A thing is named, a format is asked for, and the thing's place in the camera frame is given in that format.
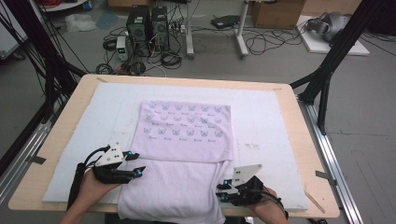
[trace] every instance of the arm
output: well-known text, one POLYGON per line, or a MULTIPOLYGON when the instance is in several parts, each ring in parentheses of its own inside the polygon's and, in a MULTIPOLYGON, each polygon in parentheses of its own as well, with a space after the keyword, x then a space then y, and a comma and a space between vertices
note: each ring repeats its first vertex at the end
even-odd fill
MULTIPOLYGON (((276 196, 276 192, 273 189, 267 189, 272 195, 276 196)), ((283 211, 277 204, 270 200, 248 205, 247 208, 266 224, 288 224, 283 211)))
POLYGON ((93 175, 92 170, 84 175, 79 194, 67 210, 60 224, 78 224, 88 209, 101 200, 109 191, 120 184, 103 184, 93 175))

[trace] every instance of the cardboard box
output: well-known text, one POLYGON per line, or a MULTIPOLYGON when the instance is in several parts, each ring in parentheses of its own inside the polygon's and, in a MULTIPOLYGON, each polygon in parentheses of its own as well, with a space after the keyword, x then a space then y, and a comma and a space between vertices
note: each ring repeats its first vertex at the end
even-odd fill
POLYGON ((110 7, 152 6, 151 0, 107 0, 110 7))
POLYGON ((318 17, 325 11, 352 15, 360 3, 361 0, 306 0, 302 15, 318 17))
POLYGON ((294 29, 305 0, 279 0, 274 4, 255 3, 252 20, 255 27, 268 29, 294 29))

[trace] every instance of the pink towel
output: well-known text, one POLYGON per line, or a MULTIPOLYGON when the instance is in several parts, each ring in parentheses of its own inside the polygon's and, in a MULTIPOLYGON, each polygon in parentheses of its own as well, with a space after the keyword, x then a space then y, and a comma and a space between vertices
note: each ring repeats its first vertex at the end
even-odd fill
POLYGON ((147 166, 122 187, 120 217, 185 224, 217 224, 224 216, 216 185, 233 159, 228 105, 145 101, 132 152, 147 166))

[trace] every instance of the white cloth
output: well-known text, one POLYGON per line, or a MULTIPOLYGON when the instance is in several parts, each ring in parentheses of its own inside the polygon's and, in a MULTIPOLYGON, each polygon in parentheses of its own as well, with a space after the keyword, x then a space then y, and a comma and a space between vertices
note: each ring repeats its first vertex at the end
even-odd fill
POLYGON ((144 101, 127 170, 146 166, 122 187, 121 218, 218 224, 216 185, 233 159, 228 105, 144 101))

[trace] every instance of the wooden table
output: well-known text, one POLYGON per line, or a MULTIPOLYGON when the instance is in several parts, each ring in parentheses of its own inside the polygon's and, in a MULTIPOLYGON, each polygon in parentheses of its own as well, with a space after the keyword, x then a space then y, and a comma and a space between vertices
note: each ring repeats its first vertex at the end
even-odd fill
MULTIPOLYGON (((327 179, 317 177, 315 171, 324 172, 318 153, 305 124, 302 112, 291 87, 287 84, 219 81, 165 77, 118 77, 87 75, 67 103, 61 116, 53 126, 47 140, 37 156, 47 159, 42 165, 32 163, 14 195, 9 208, 30 211, 65 211, 66 203, 43 203, 41 200, 52 179, 53 172, 63 150, 73 135, 77 124, 89 104, 96 87, 101 82, 133 83, 182 87, 205 87, 273 91, 279 103, 282 117, 289 135, 309 209, 290 212, 291 217, 338 217, 340 212, 327 179)), ((115 204, 96 204, 93 212, 117 213, 115 204)), ((253 216, 246 208, 223 208, 225 216, 253 216)))

